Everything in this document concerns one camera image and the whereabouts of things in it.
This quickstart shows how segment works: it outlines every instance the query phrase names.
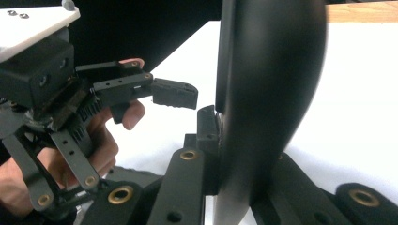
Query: finger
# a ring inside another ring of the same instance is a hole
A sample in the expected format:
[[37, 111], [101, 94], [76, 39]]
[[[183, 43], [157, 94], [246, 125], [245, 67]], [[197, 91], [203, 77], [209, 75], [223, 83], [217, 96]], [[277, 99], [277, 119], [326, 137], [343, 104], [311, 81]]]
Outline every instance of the finger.
[[96, 151], [89, 158], [91, 165], [97, 171], [104, 168], [109, 162], [115, 158], [119, 148], [112, 134], [105, 127], [96, 133], [93, 143], [96, 143]]
[[99, 176], [102, 177], [108, 174], [108, 172], [114, 167], [115, 164], [116, 164], [116, 159], [113, 158], [108, 164], [106, 164], [102, 169], [98, 171]]
[[38, 154], [38, 160], [47, 169], [57, 183], [63, 182], [63, 174], [70, 171], [67, 162], [57, 149], [43, 148]]
[[109, 107], [101, 110], [90, 121], [87, 126], [89, 134], [96, 134], [99, 130], [105, 127], [105, 123], [112, 118], [111, 109]]
[[144, 60], [140, 59], [140, 58], [131, 58], [131, 59], [125, 59], [125, 60], [120, 60], [119, 63], [120, 64], [127, 64], [127, 63], [131, 63], [131, 62], [136, 62], [140, 65], [140, 68], [144, 67]]
[[128, 130], [132, 130], [138, 122], [144, 117], [145, 115], [145, 107], [144, 105], [138, 101], [134, 100], [130, 103], [129, 108], [126, 110], [122, 123], [123, 127]]

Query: bolt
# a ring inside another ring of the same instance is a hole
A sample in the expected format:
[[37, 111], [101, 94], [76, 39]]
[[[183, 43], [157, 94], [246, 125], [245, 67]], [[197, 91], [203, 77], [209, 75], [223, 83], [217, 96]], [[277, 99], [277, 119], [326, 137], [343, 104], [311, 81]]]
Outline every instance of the bolt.
[[16, 11], [14, 11], [14, 10], [9, 10], [9, 11], [7, 11], [7, 14], [10, 15], [10, 16], [16, 16], [16, 15], [18, 15], [18, 13], [17, 13]]
[[22, 19], [28, 19], [28, 18], [29, 18], [29, 15], [26, 14], [26, 13], [23, 13], [23, 14], [20, 15], [20, 17], [21, 17]]

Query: white background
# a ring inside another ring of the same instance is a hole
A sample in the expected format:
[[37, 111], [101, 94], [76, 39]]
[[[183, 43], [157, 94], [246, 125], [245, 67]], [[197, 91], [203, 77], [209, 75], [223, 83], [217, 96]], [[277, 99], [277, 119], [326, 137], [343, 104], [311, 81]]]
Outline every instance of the white background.
[[[162, 62], [155, 77], [190, 83], [198, 108], [214, 104], [219, 22], [209, 22]], [[314, 101], [286, 152], [321, 188], [375, 188], [398, 204], [398, 23], [333, 23]], [[145, 118], [132, 131], [108, 122], [119, 144], [117, 165], [164, 174], [196, 111], [141, 100]], [[207, 198], [206, 224], [212, 224]], [[255, 224], [253, 215], [241, 224]]]

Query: black plastic part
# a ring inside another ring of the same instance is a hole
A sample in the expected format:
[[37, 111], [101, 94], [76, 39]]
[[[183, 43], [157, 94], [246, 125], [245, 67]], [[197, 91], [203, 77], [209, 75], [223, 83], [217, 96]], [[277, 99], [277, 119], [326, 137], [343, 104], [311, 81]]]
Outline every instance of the black plastic part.
[[351, 224], [287, 154], [281, 155], [271, 185], [262, 191], [252, 205], [258, 225]]
[[100, 177], [96, 170], [88, 162], [79, 144], [67, 130], [52, 133], [51, 137], [62, 154], [65, 161], [78, 180], [80, 186], [85, 190], [96, 190]]
[[206, 154], [205, 194], [217, 195], [219, 188], [219, 130], [214, 106], [202, 108], [197, 113], [196, 148]]
[[[127, 182], [109, 182], [109, 186], [102, 191], [97, 199], [93, 202], [90, 208], [84, 215], [82, 225], [128, 225], [137, 224], [144, 225], [143, 222], [139, 222], [138, 218], [142, 214], [143, 208], [140, 207], [143, 199], [143, 189], [138, 185]], [[126, 191], [118, 188], [130, 187], [132, 188], [132, 197], [123, 203], [113, 203], [108, 200], [112, 191], [116, 190], [115, 198], [126, 198]]]
[[398, 224], [398, 206], [370, 187], [356, 183], [340, 185], [335, 200], [353, 224]]
[[188, 83], [155, 79], [152, 95], [155, 104], [195, 110], [198, 90]]
[[126, 112], [126, 110], [129, 108], [129, 106], [130, 104], [128, 102], [111, 106], [111, 113], [112, 117], [114, 118], [115, 124], [120, 124], [122, 122], [123, 115]]
[[64, 126], [70, 127], [67, 121], [77, 113], [87, 98], [90, 98], [89, 88], [84, 85], [83, 80], [72, 78], [41, 108], [29, 112], [30, 126], [41, 124], [51, 131], [58, 131]]
[[73, 74], [73, 46], [57, 37], [42, 41], [0, 64], [0, 96], [36, 108]]
[[150, 84], [153, 76], [150, 73], [136, 74], [104, 82], [95, 82], [94, 91], [102, 106], [114, 106], [120, 103], [152, 95]]
[[173, 154], [148, 225], [203, 224], [204, 167], [205, 155], [201, 151], [182, 148]]
[[75, 70], [79, 78], [88, 79], [90, 83], [121, 77], [120, 67], [116, 61], [78, 66]]
[[222, 113], [215, 225], [238, 224], [313, 98], [326, 42], [321, 0], [224, 1], [216, 110]]
[[147, 188], [153, 185], [155, 182], [160, 181], [162, 177], [163, 176], [156, 175], [152, 172], [135, 171], [134, 169], [125, 169], [118, 166], [114, 166], [106, 175], [107, 180], [129, 181], [142, 188]]
[[17, 132], [24, 124], [24, 112], [14, 112], [11, 102], [0, 105], [0, 140]]
[[196, 148], [196, 134], [185, 134], [184, 148]]
[[[36, 158], [32, 144], [24, 137], [23, 128], [2, 142], [23, 172], [23, 180], [29, 189], [33, 208], [39, 212], [52, 211], [57, 202], [55, 193], [58, 185]], [[45, 205], [40, 205], [38, 199], [44, 195], [48, 196], [48, 201]]]

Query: screw hole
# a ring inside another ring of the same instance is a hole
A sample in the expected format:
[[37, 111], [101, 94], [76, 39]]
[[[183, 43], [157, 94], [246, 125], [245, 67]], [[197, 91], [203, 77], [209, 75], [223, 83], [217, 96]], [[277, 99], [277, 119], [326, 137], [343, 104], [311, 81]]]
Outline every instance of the screw hole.
[[96, 184], [96, 178], [94, 176], [87, 176], [87, 178], [85, 178], [85, 183], [88, 186], [93, 186]]
[[368, 207], [378, 207], [380, 201], [378, 198], [366, 190], [361, 189], [351, 189], [348, 192], [349, 196], [357, 203], [368, 206]]
[[38, 86], [44, 87], [50, 80], [50, 75], [44, 75], [40, 78], [40, 81], [38, 81]]
[[46, 194], [45, 195], [41, 195], [38, 198], [38, 205], [45, 206], [45, 205], [47, 205], [50, 202], [50, 200], [51, 200], [51, 197], [49, 195], [46, 195]]
[[14, 11], [14, 10], [9, 10], [9, 11], [7, 11], [7, 14], [10, 15], [10, 16], [16, 16], [16, 15], [18, 15], [18, 13], [17, 13], [16, 11]]
[[64, 60], [62, 60], [61, 64], [59, 65], [59, 68], [63, 69], [65, 67], [67, 67], [68, 66], [68, 62], [69, 62], [68, 58], [65, 58]]
[[216, 135], [214, 135], [214, 134], [207, 134], [207, 137], [208, 137], [209, 139], [215, 139], [215, 138], [216, 138]]
[[20, 14], [20, 17], [21, 17], [22, 19], [29, 19], [29, 15], [26, 14], [26, 13]]
[[325, 225], [333, 224], [333, 220], [331, 219], [331, 217], [328, 214], [325, 214], [323, 212], [314, 213], [314, 217], [321, 224], [325, 224]]
[[176, 211], [171, 212], [167, 215], [167, 220], [173, 223], [178, 223], [182, 220], [182, 215]]
[[193, 150], [182, 152], [179, 156], [184, 160], [193, 160], [198, 157], [197, 153]]
[[108, 195], [108, 201], [112, 204], [125, 203], [132, 197], [133, 189], [130, 186], [122, 186], [114, 189]]

